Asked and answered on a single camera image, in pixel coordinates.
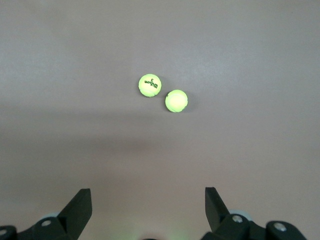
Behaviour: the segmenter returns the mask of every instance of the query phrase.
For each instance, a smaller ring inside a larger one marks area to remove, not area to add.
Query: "gray floor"
[[[0,225],[91,188],[80,240],[198,240],[213,186],[317,240],[319,92],[319,0],[2,0]]]

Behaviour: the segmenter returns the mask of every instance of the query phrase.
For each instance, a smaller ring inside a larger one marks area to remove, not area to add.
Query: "yellow tennis ball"
[[[169,111],[179,113],[188,105],[188,97],[181,90],[173,90],[166,96],[165,105]]]
[[[146,97],[154,97],[161,90],[161,81],[154,74],[146,74],[139,81],[140,92]]]

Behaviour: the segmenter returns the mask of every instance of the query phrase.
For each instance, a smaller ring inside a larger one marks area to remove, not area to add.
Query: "tennis ball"
[[[179,113],[188,105],[188,97],[181,90],[173,90],[166,96],[165,105],[169,111]]]
[[[146,74],[139,81],[140,92],[146,97],[154,97],[161,90],[161,81],[154,74]]]

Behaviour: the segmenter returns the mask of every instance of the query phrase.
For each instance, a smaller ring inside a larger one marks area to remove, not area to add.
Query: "black plastic part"
[[[56,217],[47,217],[33,226],[34,240],[71,240]]]
[[[230,215],[226,205],[214,187],[205,188],[205,215],[212,232],[218,228],[227,215]]]
[[[275,223],[283,224],[286,230],[276,229]],[[266,240],[307,240],[295,226],[285,221],[270,221],[265,229]]]
[[[253,221],[249,222],[250,231],[249,239],[250,240],[266,240],[266,229],[255,224]]]
[[[201,238],[201,240],[215,240],[215,236],[209,231]]]
[[[65,232],[72,238],[78,239],[92,215],[90,189],[81,189],[59,213],[57,218]]]
[[[17,229],[14,226],[0,226],[0,240],[15,240],[17,238]]]
[[[244,217],[242,222],[235,222],[233,216],[240,216],[238,214],[230,214],[224,218],[220,226],[213,233],[217,240],[247,240],[249,236],[250,224]]]
[[[90,189],[81,189],[57,217],[46,217],[17,233],[14,226],[0,226],[0,240],[77,240],[92,215]]]

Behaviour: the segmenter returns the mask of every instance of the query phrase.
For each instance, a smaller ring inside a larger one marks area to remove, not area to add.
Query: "screw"
[[[5,235],[6,233],[7,233],[7,230],[6,230],[6,229],[0,230],[0,236]]]
[[[41,223],[41,226],[46,227],[46,226],[49,226],[50,224],[51,224],[50,220],[45,220],[43,223]]]
[[[239,224],[243,222],[242,217],[240,217],[240,216],[238,216],[238,215],[234,215],[234,216],[232,217],[232,219],[233,219],[233,221],[235,221],[236,223],[239,223]]]
[[[280,223],[280,222],[276,222],[275,224],[273,224],[273,226],[274,226],[277,230],[279,230],[279,231],[281,231],[281,232],[287,231],[287,228],[285,227],[285,225],[283,225],[283,224]]]

